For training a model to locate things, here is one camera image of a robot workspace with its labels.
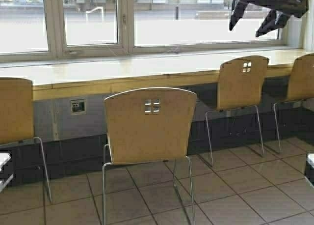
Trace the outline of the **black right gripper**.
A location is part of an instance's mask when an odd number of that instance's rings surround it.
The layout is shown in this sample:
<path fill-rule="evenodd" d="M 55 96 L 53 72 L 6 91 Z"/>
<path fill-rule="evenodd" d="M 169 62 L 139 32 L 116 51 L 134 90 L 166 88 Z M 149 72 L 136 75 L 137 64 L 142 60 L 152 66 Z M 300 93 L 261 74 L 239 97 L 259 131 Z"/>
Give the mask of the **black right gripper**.
<path fill-rule="evenodd" d="M 229 31 L 232 31 L 237 22 L 243 17 L 248 3 L 271 9 L 256 31 L 256 37 L 284 28 L 291 15 L 301 18 L 309 10 L 309 0 L 234 0 L 232 2 Z"/>

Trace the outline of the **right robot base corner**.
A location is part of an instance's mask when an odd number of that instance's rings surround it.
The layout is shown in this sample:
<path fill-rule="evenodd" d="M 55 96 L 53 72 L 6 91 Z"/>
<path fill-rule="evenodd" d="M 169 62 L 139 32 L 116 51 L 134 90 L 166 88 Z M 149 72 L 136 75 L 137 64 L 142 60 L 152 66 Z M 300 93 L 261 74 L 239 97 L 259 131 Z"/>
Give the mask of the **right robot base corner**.
<path fill-rule="evenodd" d="M 314 184 L 314 154 L 307 153 L 305 165 L 305 177 L 313 185 Z"/>

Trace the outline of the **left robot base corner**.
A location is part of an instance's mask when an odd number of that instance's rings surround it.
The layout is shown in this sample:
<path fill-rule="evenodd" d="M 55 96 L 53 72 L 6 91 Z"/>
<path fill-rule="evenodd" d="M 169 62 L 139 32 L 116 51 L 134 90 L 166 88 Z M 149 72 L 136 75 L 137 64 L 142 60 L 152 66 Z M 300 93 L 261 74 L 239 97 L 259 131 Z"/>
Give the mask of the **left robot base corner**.
<path fill-rule="evenodd" d="M 11 182 L 14 176 L 12 156 L 9 152 L 0 152 L 0 191 Z"/>

